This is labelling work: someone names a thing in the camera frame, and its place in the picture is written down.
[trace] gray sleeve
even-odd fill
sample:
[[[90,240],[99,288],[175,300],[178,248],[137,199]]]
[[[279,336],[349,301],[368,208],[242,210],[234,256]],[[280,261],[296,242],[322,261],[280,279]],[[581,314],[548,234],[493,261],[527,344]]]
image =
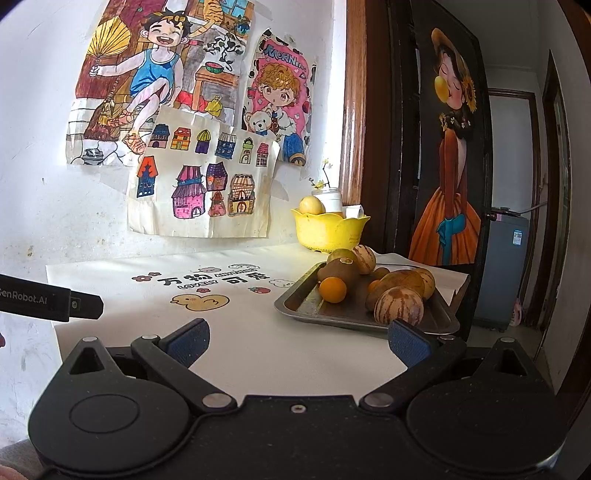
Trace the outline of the gray sleeve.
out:
[[[43,472],[43,465],[28,439],[0,449],[0,465],[14,468],[29,480],[35,480]]]

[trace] colorful house drawing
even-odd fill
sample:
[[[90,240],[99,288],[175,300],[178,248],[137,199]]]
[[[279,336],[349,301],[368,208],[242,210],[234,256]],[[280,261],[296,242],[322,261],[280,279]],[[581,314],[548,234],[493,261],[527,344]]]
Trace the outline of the colorful house drawing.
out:
[[[232,159],[236,147],[236,135],[221,133],[217,141],[216,155],[227,160]]]
[[[266,167],[267,160],[269,160],[269,145],[262,143],[259,149],[256,151],[256,166]]]
[[[188,150],[191,143],[191,129],[178,127],[173,135],[173,141],[170,142],[170,148],[173,150]]]
[[[177,177],[174,189],[173,213],[176,218],[195,218],[205,213],[205,188],[201,167],[185,165]]]
[[[255,181],[252,175],[236,174],[230,182],[228,215],[251,215],[255,208]]]
[[[148,146],[153,148],[166,148],[166,143],[168,142],[169,137],[170,130],[168,129],[168,125],[158,124],[152,132]]]
[[[251,153],[252,149],[254,148],[254,143],[252,142],[252,138],[248,137],[244,143],[242,144],[242,153],[240,154],[240,163],[250,164],[251,162]]]
[[[226,206],[223,202],[222,192],[213,192],[212,205],[208,212],[210,217],[223,217],[226,215]]]
[[[154,184],[158,170],[154,157],[144,157],[138,168],[138,195],[137,198],[154,194]]]
[[[208,192],[226,190],[226,185],[228,183],[228,172],[223,166],[223,161],[220,163],[210,163],[207,166],[207,175],[205,179],[207,182]]]
[[[202,130],[197,136],[197,146],[195,147],[195,153],[207,153],[209,151],[209,142],[212,139],[209,130]]]

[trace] woman painting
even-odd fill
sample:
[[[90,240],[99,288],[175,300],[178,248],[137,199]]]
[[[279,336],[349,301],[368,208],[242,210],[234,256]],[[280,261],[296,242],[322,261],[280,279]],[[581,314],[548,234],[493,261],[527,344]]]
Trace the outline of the woman painting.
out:
[[[466,152],[476,111],[466,62],[441,30],[431,40],[437,54],[437,97],[449,108],[439,115],[439,188],[414,231],[409,258],[427,265],[474,263],[480,217],[467,201]]]

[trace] cartoon boy drawing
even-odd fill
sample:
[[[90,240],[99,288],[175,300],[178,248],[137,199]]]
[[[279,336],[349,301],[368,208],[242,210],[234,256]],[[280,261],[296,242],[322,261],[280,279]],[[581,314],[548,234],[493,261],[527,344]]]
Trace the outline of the cartoon boy drawing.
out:
[[[137,69],[129,92],[134,98],[121,114],[111,119],[111,127],[121,127],[133,122],[130,132],[123,138],[123,143],[138,155],[144,153],[146,144],[139,136],[139,129],[145,121],[154,115],[161,104],[173,106],[178,93],[183,88],[183,62],[173,50],[189,41],[191,22],[183,11],[149,14],[142,23],[139,33],[154,44],[117,65],[93,66],[90,76],[115,77]],[[139,114],[134,110],[143,105]]]
[[[266,109],[271,115],[270,130],[283,138],[283,160],[298,165],[305,165],[304,144],[297,134],[296,123],[287,116],[283,107],[294,106],[300,97],[301,83],[286,65],[267,63],[257,80],[258,91],[269,102]]]

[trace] yellow fruit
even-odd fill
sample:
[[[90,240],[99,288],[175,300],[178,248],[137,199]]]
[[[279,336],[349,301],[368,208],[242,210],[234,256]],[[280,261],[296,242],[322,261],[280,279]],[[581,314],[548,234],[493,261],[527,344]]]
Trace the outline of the yellow fruit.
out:
[[[384,278],[389,273],[390,273],[390,270],[388,270],[386,267],[379,267],[379,268],[376,268],[372,272],[371,276],[373,278],[377,278],[378,280],[381,280],[382,278]]]
[[[330,263],[333,260],[336,260],[337,258],[350,258],[355,262],[355,264],[357,264],[357,266],[359,266],[357,262],[357,255],[355,255],[351,250],[347,248],[337,248],[326,259],[326,263]]]
[[[429,272],[426,268],[415,268],[415,272],[421,275],[423,282],[425,284],[425,293],[423,294],[423,300],[428,300],[431,298],[431,295],[435,292],[435,277],[433,274]]]
[[[425,293],[425,284],[421,275],[414,270],[396,270],[384,276],[378,286],[369,292],[365,300],[365,307],[372,312],[379,298],[386,290],[394,287],[406,287],[416,291],[421,297]]]
[[[424,313],[423,301],[417,292],[410,288],[394,287],[379,298],[374,309],[374,319],[386,325],[396,319],[417,325]]]
[[[378,286],[379,280],[374,280],[368,285],[368,293]]]
[[[329,303],[340,303],[347,296],[347,285],[340,278],[325,278],[318,287],[320,296]]]
[[[324,205],[322,205],[322,202],[318,199],[318,197],[310,195],[308,197],[302,198],[300,202],[300,213],[320,215],[324,212],[326,212],[326,210],[324,209]]]
[[[375,255],[369,247],[365,245],[357,245],[353,247],[353,253],[357,256],[359,263],[359,272],[362,275],[368,275],[374,271]]]

